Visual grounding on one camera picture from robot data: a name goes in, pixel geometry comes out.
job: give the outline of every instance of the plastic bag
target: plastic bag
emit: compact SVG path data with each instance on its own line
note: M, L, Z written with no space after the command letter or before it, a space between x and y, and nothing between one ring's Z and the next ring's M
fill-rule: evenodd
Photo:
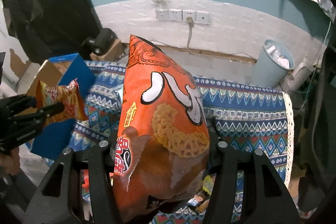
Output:
M208 154L193 77L158 47L132 35L113 180L123 222L192 198L202 187Z
M52 122L62 122L67 119L78 119L86 121L89 118L84 111L84 102L79 93L79 87L76 80L71 81L68 86L59 85L49 87L46 83L39 81L36 87L36 107L52 105L62 102L64 111L46 119L45 126Z

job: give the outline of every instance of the metal screw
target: metal screw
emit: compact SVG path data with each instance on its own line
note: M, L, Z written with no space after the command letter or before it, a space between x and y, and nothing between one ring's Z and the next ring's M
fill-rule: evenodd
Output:
M105 146L107 146L108 144L109 144L108 141L101 141L101 142L99 143L99 146L100 146L100 147L105 147Z
M67 155L67 154L69 154L70 152L71 152L71 148L70 148L70 147L66 147L66 148L64 148L63 151L62 151L62 153L63 153L64 155Z
M254 153L256 153L258 156L261 156L264 152L261 149L257 148L256 150L254 150Z
M227 143L226 142L223 142L223 141L220 141L218 143L218 146L221 147L221 148L226 148L227 147Z

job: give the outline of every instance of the wall outlet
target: wall outlet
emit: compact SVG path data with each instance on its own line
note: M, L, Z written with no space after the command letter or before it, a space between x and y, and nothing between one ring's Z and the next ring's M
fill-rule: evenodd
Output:
M182 10L169 9L170 21L182 21Z
M187 17L191 17L193 19L193 22L196 22L196 11L192 10L183 10L182 11L182 20L186 22Z
M202 24L210 24L210 15L208 12L197 11L196 12L196 22Z
M156 19L159 21L169 21L168 9L156 9Z

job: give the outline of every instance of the patterned bedspread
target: patterned bedspread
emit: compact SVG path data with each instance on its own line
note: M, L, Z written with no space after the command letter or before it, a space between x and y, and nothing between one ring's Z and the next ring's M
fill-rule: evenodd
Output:
M89 120L76 122L70 140L69 146L75 151L108 138L112 130L118 129L121 100L116 89L123 84L126 71L123 64L86 62L97 79L86 100ZM288 125L287 117L292 116L289 97L273 89L204 77L194 79L202 94L206 118L216 117L217 130L226 142L248 152L262 149L288 186L292 165L289 147L293 146L290 145L293 125ZM84 193L84 198L89 201L89 194ZM238 172L232 221L239 220L242 198L243 173ZM193 206L185 206L173 214L159 213L152 223L200 223L204 213Z

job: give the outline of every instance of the wooden trim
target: wooden trim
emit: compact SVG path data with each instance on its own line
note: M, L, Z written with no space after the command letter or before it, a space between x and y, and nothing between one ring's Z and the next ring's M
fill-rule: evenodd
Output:
M186 49L186 48L177 48L177 47L163 46L163 45L158 45L158 46L163 51L164 51L164 49L170 49L170 50L175 50L175 51L180 51L180 52L188 52L188 49ZM221 57L221 58L225 58L225 59L231 59L231 60L234 60L234 61L252 63L252 64L255 64L257 62L257 60L254 59L254 58L239 56L239 55L232 55L232 54L224 54L224 53L221 53L221 52L211 52L211 51L206 51L206 50L195 50L195 49L190 49L190 51L192 53L195 53L195 54L211 55L211 56Z

